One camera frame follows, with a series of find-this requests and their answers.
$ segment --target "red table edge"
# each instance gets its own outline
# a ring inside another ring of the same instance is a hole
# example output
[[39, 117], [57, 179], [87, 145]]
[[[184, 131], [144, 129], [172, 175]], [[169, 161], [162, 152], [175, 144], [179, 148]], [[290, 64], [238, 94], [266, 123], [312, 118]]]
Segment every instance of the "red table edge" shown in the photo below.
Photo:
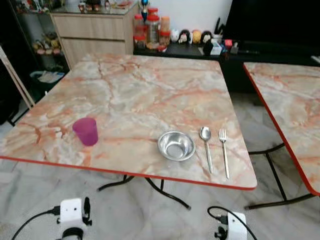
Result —
[[295, 164], [295, 167], [297, 168], [297, 170], [298, 170], [298, 172], [299, 172], [299, 174], [300, 174], [300, 176], [301, 176], [301, 178], [302, 178], [302, 180], [303, 180], [306, 188], [308, 189], [308, 191], [309, 191], [311, 194], [316, 195], [316, 196], [319, 196], [319, 195], [320, 195], [320, 192], [317, 192], [316, 190], [314, 190], [313, 187], [311, 186], [311, 184], [309, 183], [308, 178], [307, 178], [307, 176], [305, 175], [303, 169], [301, 168], [301, 166], [300, 166], [300, 164], [299, 164], [299, 162], [298, 162], [297, 157], [295, 156], [293, 150], [291, 149], [291, 147], [290, 147], [290, 145], [289, 145], [289, 143], [288, 143], [285, 135], [284, 135], [283, 132], [281, 131], [281, 128], [280, 128], [280, 126], [278, 125], [275, 117], [274, 117], [273, 114], [271, 113], [271, 111], [270, 111], [270, 109], [269, 109], [266, 101], [265, 101], [264, 98], [262, 97], [262, 94], [261, 94], [260, 90], [258, 89], [255, 81], [254, 81], [253, 78], [251, 77], [250, 72], [249, 72], [249, 70], [247, 69], [245, 63], [243, 63], [243, 68], [244, 68], [247, 76], [249, 77], [249, 79], [250, 79], [250, 81], [251, 81], [251, 83], [252, 83], [255, 91], [257, 92], [260, 100], [262, 101], [262, 103], [263, 103], [266, 111], [268, 112], [268, 114], [269, 114], [269, 116], [270, 116], [270, 118], [271, 118], [271, 120], [272, 120], [272, 122], [273, 122], [273, 124], [274, 124], [274, 126], [275, 126], [275, 128], [276, 128], [276, 130], [277, 130], [278, 133], [280, 134], [280, 137], [281, 137], [282, 141], [284, 142], [284, 145], [285, 145], [286, 149], [287, 149], [288, 152], [290, 153], [290, 156], [291, 156], [291, 158], [293, 159], [293, 162], [294, 162], [294, 164]]
[[222, 185], [222, 184], [217, 184], [217, 183], [193, 181], [193, 180], [186, 180], [186, 179], [173, 178], [173, 177], [167, 177], [167, 176], [154, 176], [154, 175], [148, 175], [148, 174], [142, 174], [142, 173], [132, 173], [132, 172], [125, 172], [125, 171], [117, 171], [117, 170], [107, 170], [107, 169], [101, 169], [101, 168], [95, 168], [95, 167], [86, 167], [86, 166], [75, 166], [75, 165], [68, 165], [68, 164], [48, 162], [48, 161], [35, 161], [35, 160], [29, 160], [29, 159], [23, 159], [23, 158], [17, 158], [17, 157], [9, 157], [9, 156], [3, 156], [3, 155], [0, 156], [0, 159], [12, 160], [12, 161], [18, 161], [18, 162], [25, 162], [25, 163], [31, 163], [31, 164], [49, 165], [49, 166], [55, 166], [55, 167], [66, 167], [66, 168], [71, 168], [71, 169], [82, 169], [82, 170], [89, 170], [89, 171], [105, 172], [105, 173], [111, 173], [111, 174], [129, 175], [129, 176], [142, 177], [142, 178], [163, 179], [163, 180], [169, 180], [169, 181], [174, 181], [174, 182], [205, 185], [205, 186], [219, 187], [219, 188], [225, 188], [225, 189], [252, 191], [252, 190], [256, 189], [256, 187], [257, 187], [257, 185], [254, 186], [254, 187], [241, 187], [241, 186], [232, 186], [232, 185]]

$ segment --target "white wall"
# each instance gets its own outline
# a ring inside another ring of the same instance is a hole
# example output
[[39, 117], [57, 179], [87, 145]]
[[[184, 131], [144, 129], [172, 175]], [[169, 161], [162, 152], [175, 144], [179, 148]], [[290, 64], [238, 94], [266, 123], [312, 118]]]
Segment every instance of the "white wall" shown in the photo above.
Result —
[[150, 0], [160, 16], [169, 16], [171, 28], [213, 31], [220, 17], [226, 24], [232, 0]]

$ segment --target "small box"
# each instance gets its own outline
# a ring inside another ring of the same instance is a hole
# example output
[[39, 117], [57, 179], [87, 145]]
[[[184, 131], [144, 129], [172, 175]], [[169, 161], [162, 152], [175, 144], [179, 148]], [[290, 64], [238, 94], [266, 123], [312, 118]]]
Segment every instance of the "small box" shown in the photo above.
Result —
[[216, 41], [211, 41], [211, 43], [213, 44], [213, 48], [211, 50], [210, 55], [220, 55], [222, 51], [222, 47], [220, 46], [220, 44]]

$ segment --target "spoon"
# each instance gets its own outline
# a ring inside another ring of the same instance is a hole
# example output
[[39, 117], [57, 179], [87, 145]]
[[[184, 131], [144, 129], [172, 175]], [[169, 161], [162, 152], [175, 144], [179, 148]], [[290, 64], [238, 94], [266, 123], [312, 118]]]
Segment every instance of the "spoon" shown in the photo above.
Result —
[[210, 173], [213, 173], [214, 169], [212, 167], [211, 153], [210, 153], [209, 144], [208, 144], [208, 141], [211, 138], [211, 132], [209, 127], [203, 126], [200, 128], [200, 137], [202, 138], [202, 140], [204, 140], [204, 143], [205, 143], [206, 159], [208, 161]]

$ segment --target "steel bowl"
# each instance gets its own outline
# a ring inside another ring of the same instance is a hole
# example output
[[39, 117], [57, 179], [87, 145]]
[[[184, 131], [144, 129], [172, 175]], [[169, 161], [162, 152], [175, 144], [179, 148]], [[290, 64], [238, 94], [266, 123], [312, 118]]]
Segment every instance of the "steel bowl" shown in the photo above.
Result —
[[173, 161], [184, 161], [195, 153], [195, 142], [180, 131], [168, 131], [158, 139], [160, 153]]

